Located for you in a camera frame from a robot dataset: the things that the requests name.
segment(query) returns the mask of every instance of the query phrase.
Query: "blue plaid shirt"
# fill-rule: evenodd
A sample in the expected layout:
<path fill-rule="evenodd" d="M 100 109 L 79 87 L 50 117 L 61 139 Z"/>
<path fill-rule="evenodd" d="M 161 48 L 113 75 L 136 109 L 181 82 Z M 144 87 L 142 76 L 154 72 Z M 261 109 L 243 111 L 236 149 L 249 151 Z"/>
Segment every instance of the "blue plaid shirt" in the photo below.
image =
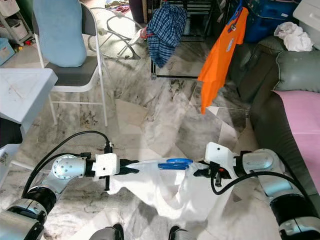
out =
<path fill-rule="evenodd" d="M 154 63 L 162 68 L 179 45 L 187 20 L 187 12 L 179 6 L 164 2 L 157 9 L 146 27 L 149 54 Z"/>

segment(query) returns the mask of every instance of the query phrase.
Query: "pink blanket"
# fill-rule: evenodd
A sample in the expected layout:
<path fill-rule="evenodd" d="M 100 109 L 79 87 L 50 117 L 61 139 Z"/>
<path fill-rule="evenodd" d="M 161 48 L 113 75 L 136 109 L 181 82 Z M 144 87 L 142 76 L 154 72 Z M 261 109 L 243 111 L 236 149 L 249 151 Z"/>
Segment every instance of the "pink blanket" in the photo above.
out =
<path fill-rule="evenodd" d="M 320 193 L 320 93 L 275 92 L 283 101 L 294 140 Z"/>

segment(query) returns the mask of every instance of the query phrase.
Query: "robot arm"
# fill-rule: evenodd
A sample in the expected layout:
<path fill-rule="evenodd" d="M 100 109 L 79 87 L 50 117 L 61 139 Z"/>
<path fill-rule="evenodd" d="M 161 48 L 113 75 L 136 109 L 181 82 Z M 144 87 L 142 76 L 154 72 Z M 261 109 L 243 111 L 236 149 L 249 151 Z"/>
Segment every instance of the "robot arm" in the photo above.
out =
<path fill-rule="evenodd" d="M 96 154 L 95 160 L 88 156 L 66 154 L 56 158 L 51 172 L 39 185 L 0 213 L 0 239 L 39 240 L 47 215 L 71 179 L 93 177 L 93 181 L 98 181 L 120 172 L 120 160 L 114 153 Z"/>
<path fill-rule="evenodd" d="M 228 148 L 210 142 L 207 145 L 205 161 L 224 168 L 230 176 L 243 177 L 252 173 L 270 172 L 285 174 L 285 167 L 278 155 L 269 149 L 242 152 L 240 156 Z M 221 186 L 223 176 L 211 169 L 216 187 Z M 292 182 L 271 175 L 257 176 L 269 205 L 279 225 L 283 240 L 319 240 L 320 219 L 314 206 Z"/>

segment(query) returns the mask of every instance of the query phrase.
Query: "marble floor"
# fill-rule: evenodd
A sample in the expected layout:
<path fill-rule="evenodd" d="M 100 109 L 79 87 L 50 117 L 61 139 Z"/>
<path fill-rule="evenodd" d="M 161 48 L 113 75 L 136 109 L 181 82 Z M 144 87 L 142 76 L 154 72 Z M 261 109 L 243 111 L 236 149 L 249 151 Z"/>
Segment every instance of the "marble floor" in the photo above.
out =
<path fill-rule="evenodd" d="M 49 103 L 33 122 L 15 158 L 35 166 L 53 147 L 68 136 L 84 131 L 105 133 L 121 158 L 148 160 L 159 157 L 205 156 L 206 144 L 215 142 L 233 152 L 258 148 L 248 119 L 249 105 L 241 102 L 232 82 L 227 82 L 206 109 L 200 113 L 201 83 L 191 80 L 150 78 L 146 43 L 135 46 L 141 60 L 106 60 L 111 78 L 103 75 L 108 127 L 101 106 L 56 104 L 58 124 L 54 125 Z M 183 43 L 173 60 L 161 71 L 197 75 L 209 49 L 205 44 Z M 40 68 L 35 46 L 26 46 L 4 68 Z M 97 85 L 85 93 L 51 94 L 53 99 L 97 101 Z M 80 136 L 61 151 L 75 153 L 103 151 L 103 139 Z M 30 171 L 12 166 L 0 190 L 0 207 L 7 208 L 22 193 Z M 101 228 L 122 223 L 126 240 L 166 240 L 174 221 L 159 216 L 126 189 L 118 194 L 103 192 L 104 183 L 88 178 L 75 179 L 51 211 L 45 223 L 43 240 L 87 240 Z M 278 240 L 278 226 L 258 182 L 247 180 L 235 186 L 223 210 L 206 222 L 184 227 L 198 240 Z"/>

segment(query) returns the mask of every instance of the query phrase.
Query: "white table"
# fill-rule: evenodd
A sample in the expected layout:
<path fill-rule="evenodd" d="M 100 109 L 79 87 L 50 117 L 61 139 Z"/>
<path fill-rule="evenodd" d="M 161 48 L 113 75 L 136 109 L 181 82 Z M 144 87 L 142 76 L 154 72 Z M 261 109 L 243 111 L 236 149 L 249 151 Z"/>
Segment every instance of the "white table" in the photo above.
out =
<path fill-rule="evenodd" d="M 23 138 L 57 80 L 49 68 L 0 68 L 0 117 L 21 124 Z M 7 144 L 0 149 L 0 188 L 19 146 Z"/>

